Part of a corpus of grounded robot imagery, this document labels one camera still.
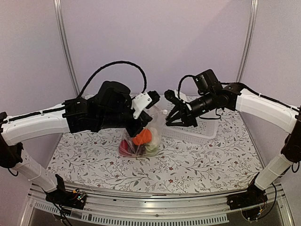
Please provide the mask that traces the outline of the orange toy fruit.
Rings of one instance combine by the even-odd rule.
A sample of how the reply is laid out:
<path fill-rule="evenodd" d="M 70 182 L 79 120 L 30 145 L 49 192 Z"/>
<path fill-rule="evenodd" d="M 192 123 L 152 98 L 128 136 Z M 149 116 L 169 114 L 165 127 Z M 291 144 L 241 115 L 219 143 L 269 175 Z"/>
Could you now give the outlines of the orange toy fruit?
<path fill-rule="evenodd" d="M 152 133 L 149 129 L 143 129 L 136 137 L 132 138 L 135 145 L 144 145 L 152 140 Z"/>

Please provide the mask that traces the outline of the clear zip top bag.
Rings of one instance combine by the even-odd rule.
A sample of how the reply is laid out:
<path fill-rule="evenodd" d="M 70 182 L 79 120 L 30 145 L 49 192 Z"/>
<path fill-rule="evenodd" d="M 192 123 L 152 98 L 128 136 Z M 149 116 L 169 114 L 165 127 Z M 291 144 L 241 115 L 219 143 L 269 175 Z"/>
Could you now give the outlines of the clear zip top bag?
<path fill-rule="evenodd" d="M 152 120 L 135 137 L 124 130 L 119 144 L 119 154 L 125 157 L 148 157 L 158 153 L 168 110 L 153 106 L 147 110 Z"/>

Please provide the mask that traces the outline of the dark red grapes toy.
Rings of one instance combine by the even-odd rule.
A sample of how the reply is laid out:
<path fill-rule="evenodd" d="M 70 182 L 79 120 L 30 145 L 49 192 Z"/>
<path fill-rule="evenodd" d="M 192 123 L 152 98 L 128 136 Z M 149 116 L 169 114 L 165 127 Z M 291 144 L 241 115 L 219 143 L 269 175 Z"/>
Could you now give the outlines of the dark red grapes toy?
<path fill-rule="evenodd" d="M 143 156 L 146 153 L 146 145 L 135 145 L 135 155 Z"/>

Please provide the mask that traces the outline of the red toy pepper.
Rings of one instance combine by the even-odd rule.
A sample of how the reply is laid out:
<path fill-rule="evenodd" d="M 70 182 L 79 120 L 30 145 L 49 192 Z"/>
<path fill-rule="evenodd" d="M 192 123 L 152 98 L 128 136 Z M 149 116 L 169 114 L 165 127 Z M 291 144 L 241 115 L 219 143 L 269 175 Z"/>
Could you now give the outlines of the red toy pepper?
<path fill-rule="evenodd" d="M 131 156 L 131 148 L 126 140 L 122 140 L 119 145 L 119 154 L 122 156 Z"/>

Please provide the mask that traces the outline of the white cauliflower toy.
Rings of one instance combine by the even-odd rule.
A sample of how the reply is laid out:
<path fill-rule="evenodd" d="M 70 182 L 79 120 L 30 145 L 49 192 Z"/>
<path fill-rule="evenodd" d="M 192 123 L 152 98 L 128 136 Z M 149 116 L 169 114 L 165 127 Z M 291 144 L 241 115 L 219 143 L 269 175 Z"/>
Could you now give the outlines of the white cauliflower toy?
<path fill-rule="evenodd" d="M 158 151 L 160 145 L 160 136 L 158 131 L 154 127 L 150 127 L 149 131 L 151 132 L 151 141 L 148 142 L 145 146 L 145 154 L 151 155 Z"/>

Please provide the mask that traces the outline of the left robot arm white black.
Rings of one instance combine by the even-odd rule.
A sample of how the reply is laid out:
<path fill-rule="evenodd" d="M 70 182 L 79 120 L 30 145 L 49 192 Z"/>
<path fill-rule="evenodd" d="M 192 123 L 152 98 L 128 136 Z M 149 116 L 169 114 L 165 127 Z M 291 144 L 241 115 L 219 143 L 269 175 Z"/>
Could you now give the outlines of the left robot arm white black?
<path fill-rule="evenodd" d="M 152 120 L 145 110 L 160 97 L 155 91 L 130 96 L 130 89 L 116 81 L 105 81 L 89 99 L 70 99 L 53 108 L 19 116 L 0 114 L 0 165 L 26 176 L 59 204 L 66 204 L 70 194 L 63 179 L 50 174 L 24 150 L 22 142 L 59 133 L 125 128 L 131 137 L 139 134 Z"/>

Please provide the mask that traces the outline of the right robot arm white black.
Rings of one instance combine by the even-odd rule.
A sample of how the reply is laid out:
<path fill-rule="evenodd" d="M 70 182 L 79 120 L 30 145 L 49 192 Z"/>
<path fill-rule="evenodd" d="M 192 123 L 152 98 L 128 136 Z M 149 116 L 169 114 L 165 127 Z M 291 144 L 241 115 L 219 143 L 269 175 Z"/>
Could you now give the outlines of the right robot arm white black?
<path fill-rule="evenodd" d="M 167 126 L 196 127 L 197 117 L 226 108 L 256 116 L 288 134 L 281 153 L 252 179 L 247 190 L 227 198 L 232 209 L 266 202 L 265 190 L 301 161 L 301 109 L 255 92 L 243 83 L 220 82 L 211 69 L 191 78 L 198 88 L 199 98 L 187 102 L 180 97 L 179 91 L 169 89 L 164 92 L 166 100 L 174 104 L 166 118 Z"/>

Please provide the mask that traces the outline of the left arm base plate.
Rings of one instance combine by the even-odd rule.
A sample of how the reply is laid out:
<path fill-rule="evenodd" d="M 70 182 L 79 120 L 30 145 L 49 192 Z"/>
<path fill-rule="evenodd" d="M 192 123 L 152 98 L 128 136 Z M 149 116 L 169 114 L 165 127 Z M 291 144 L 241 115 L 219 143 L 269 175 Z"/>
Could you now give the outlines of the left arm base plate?
<path fill-rule="evenodd" d="M 79 189 L 73 191 L 62 191 L 56 189 L 53 192 L 46 194 L 46 200 L 63 207 L 83 210 L 87 200 L 87 193 Z"/>

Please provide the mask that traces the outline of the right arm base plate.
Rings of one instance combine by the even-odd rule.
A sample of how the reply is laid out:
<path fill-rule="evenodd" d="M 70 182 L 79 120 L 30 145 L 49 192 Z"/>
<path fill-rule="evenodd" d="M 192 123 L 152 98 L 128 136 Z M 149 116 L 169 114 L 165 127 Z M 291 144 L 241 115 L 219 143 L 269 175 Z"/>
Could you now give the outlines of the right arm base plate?
<path fill-rule="evenodd" d="M 227 205 L 231 210 L 245 208 L 268 200 L 265 190 L 257 188 L 247 189 L 245 192 L 239 194 L 232 194 L 227 196 Z"/>

